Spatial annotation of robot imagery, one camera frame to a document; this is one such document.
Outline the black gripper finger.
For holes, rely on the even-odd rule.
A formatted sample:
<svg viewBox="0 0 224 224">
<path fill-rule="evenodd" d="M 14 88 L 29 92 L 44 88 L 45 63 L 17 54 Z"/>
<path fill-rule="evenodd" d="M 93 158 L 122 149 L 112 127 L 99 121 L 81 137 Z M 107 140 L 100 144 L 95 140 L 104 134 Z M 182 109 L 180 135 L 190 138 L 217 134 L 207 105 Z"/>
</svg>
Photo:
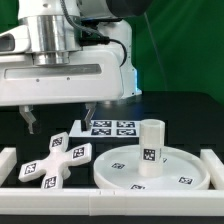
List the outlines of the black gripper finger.
<svg viewBox="0 0 224 224">
<path fill-rule="evenodd" d="M 96 103 L 95 102 L 86 103 L 84 110 L 85 110 L 85 115 L 81 119 L 81 130 L 89 131 L 91 128 L 91 119 L 96 111 Z"/>
<path fill-rule="evenodd" d="M 40 131 L 40 126 L 32 111 L 32 105 L 22 105 L 19 107 L 19 112 L 21 116 L 27 122 L 29 133 L 38 134 Z"/>
</svg>

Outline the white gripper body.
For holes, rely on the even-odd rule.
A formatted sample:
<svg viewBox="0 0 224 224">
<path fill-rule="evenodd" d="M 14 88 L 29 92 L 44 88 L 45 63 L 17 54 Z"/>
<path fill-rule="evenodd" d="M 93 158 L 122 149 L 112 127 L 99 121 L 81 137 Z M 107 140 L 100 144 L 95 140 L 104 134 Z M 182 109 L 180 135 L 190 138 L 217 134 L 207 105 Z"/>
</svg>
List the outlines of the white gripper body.
<svg viewBox="0 0 224 224">
<path fill-rule="evenodd" d="M 72 52 L 67 65 L 36 66 L 31 55 L 0 43 L 0 106 L 117 100 L 126 58 L 126 49 L 112 43 Z"/>
</svg>

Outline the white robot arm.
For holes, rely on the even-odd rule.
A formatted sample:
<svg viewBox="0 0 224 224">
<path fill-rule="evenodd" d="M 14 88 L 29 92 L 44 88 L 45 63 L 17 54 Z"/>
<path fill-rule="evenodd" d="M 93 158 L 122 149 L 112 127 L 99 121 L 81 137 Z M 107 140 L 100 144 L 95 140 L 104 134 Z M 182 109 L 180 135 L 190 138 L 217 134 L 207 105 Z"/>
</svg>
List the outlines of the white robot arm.
<svg viewBox="0 0 224 224">
<path fill-rule="evenodd" d="M 141 94 L 124 20 L 153 0 L 19 0 L 19 25 L 0 33 L 0 106 L 17 106 L 30 133 L 35 105 L 84 103 L 84 130 L 98 102 Z"/>
</svg>

